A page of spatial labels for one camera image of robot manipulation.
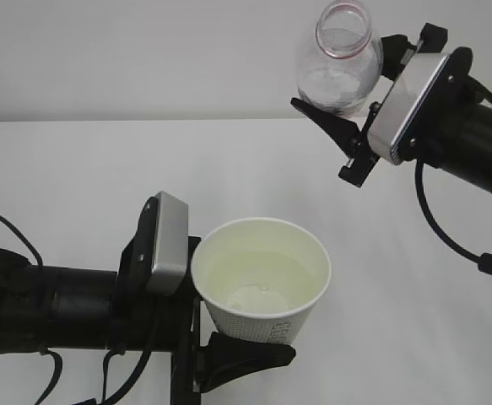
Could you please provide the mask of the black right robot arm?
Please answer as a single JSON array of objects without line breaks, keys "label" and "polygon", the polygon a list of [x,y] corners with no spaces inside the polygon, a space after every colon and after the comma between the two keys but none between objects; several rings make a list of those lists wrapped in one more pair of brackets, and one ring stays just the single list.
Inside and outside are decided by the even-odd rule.
[{"label": "black right robot arm", "polygon": [[392,86],[370,106],[362,127],[290,101],[349,158],[341,179],[360,187],[379,159],[392,165],[415,160],[492,193],[492,92],[469,73],[472,50],[445,53],[446,42],[446,29],[430,23],[416,44],[406,35],[382,38],[381,74]]}]

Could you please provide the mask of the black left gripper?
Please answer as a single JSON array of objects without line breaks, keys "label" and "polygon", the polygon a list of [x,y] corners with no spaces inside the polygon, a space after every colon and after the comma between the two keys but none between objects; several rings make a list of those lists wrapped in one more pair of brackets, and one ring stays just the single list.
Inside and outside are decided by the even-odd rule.
[{"label": "black left gripper", "polygon": [[210,392],[246,375],[291,364],[287,344],[258,343],[213,332],[201,346],[201,297],[192,281],[192,256],[201,238],[188,237],[187,273],[172,295],[178,311],[178,343],[170,361],[170,404],[201,404]]}]

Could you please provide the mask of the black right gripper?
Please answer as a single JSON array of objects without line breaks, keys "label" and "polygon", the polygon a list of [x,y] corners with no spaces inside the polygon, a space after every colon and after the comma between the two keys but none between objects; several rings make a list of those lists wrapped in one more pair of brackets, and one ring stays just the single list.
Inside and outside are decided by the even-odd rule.
[{"label": "black right gripper", "polygon": [[[445,53],[443,48],[446,43],[447,29],[430,23],[424,25],[416,44],[411,44],[406,35],[383,36],[381,75],[392,82],[391,88],[414,53]],[[355,122],[322,111],[302,99],[293,97],[290,104],[320,127],[349,158],[349,162],[340,170],[339,177],[355,186],[362,186],[377,161],[382,159],[372,152],[367,141],[368,130],[382,101],[370,105],[369,114],[361,130]]]}]

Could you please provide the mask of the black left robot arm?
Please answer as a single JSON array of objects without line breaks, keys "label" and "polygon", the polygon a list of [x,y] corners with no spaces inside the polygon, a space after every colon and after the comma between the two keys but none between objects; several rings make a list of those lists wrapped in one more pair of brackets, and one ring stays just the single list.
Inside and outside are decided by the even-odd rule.
[{"label": "black left robot arm", "polygon": [[37,267],[0,248],[0,354],[56,355],[61,348],[170,354],[172,404],[199,404],[242,376],[289,365],[286,344],[213,333],[200,343],[200,303],[186,275],[170,296],[127,294],[127,271]]}]

